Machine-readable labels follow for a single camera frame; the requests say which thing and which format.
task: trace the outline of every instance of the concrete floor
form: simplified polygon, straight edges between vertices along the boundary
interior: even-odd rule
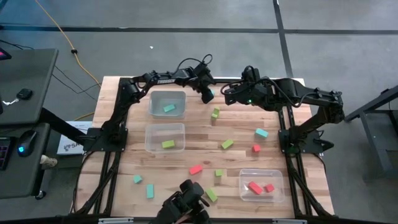
[[[272,0],[206,1],[40,1],[64,26],[187,27],[276,29]],[[398,29],[394,0],[280,0],[286,29]],[[1,23],[52,26],[34,1],[9,1]],[[262,75],[286,77],[278,34],[67,33],[81,62],[101,80],[105,75],[141,75],[173,70],[186,57],[215,57],[214,76],[238,77],[251,64]],[[57,48],[57,65],[83,88],[93,81],[76,64],[59,32],[0,31],[0,39],[37,49]],[[343,92],[346,114],[398,84],[398,35],[286,35],[294,77],[308,86]],[[0,44],[5,49],[10,46]],[[54,74],[64,80],[57,71]],[[98,96],[98,89],[89,93]],[[94,111],[96,102],[52,80],[45,107],[71,120]],[[392,102],[391,108],[398,108]],[[343,218],[398,222],[398,182],[365,184],[370,147],[359,120],[326,125],[324,138],[335,143],[325,153],[335,213]],[[67,214],[77,170],[53,174],[45,200],[0,200],[0,220]]]

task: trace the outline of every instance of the wooden table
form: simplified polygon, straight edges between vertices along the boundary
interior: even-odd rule
[[[104,77],[93,120],[94,127],[100,127],[113,112],[119,77]],[[163,201],[169,198],[186,179],[212,188],[218,201],[211,203],[207,211],[212,218],[293,218],[292,198],[285,157],[279,149],[277,132],[280,129],[276,112],[266,112],[255,106],[227,106],[220,93],[222,85],[211,86],[215,98],[207,105],[191,88],[177,85],[161,85],[155,90],[185,91],[187,94],[186,114],[183,120],[153,119],[148,115],[149,94],[139,104],[132,105],[127,119],[129,136],[126,151],[119,166],[118,180],[111,215],[113,217],[154,217]],[[211,123],[211,113],[220,107],[220,117]],[[311,117],[310,107],[294,108],[296,124],[302,124]],[[151,154],[145,151],[145,128],[155,123],[184,123],[186,129],[185,151],[177,154]],[[269,132],[261,142],[261,152],[253,154],[254,132],[262,128]],[[233,139],[234,145],[221,149],[221,143]],[[86,162],[78,185],[77,208],[80,208],[98,185],[104,153],[94,153]],[[191,166],[201,164],[201,174],[190,175]],[[311,154],[303,154],[303,164],[308,188],[326,211],[333,213],[331,198],[322,163]],[[244,202],[239,196],[239,171],[242,168],[277,169],[284,176],[285,200],[281,203]],[[215,177],[215,169],[223,169],[222,177]],[[141,175],[141,184],[134,184],[133,175]],[[155,198],[146,198],[146,184],[155,185]],[[103,195],[102,209],[106,203],[108,189]],[[300,208],[303,212],[302,191],[298,190]]]

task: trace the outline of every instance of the clear plastic container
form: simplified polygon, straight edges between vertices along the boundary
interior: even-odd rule
[[[174,147],[164,149],[162,142],[174,140]],[[185,125],[149,124],[145,131],[145,150],[154,154],[182,152],[185,149]]]
[[[261,187],[261,194],[255,194],[248,185],[255,182]],[[274,190],[267,193],[264,187],[272,184]],[[284,180],[279,170],[241,169],[239,173],[239,191],[245,202],[283,202],[285,200]]]
[[[185,98],[183,91],[153,91],[150,94],[149,113],[154,118],[184,118]],[[169,105],[174,105],[175,109],[165,112],[164,108]]]

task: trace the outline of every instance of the keyboard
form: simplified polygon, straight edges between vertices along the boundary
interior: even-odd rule
[[[15,140],[15,137],[0,137],[0,170],[6,170]]]

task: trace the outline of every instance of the red block in container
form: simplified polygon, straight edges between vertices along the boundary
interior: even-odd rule
[[[261,148],[259,145],[256,144],[256,145],[253,145],[252,149],[253,149],[253,152],[259,152]]]
[[[191,169],[189,169],[189,173],[190,173],[191,175],[197,174],[197,173],[199,173],[202,169],[203,169],[203,168],[202,168],[201,165],[196,165],[196,166],[191,167]]]
[[[264,189],[266,190],[267,193],[272,192],[275,190],[274,186],[272,184],[267,184]]]
[[[258,186],[256,183],[254,183],[253,181],[249,183],[249,188],[256,194],[261,194],[262,189],[260,186]]]

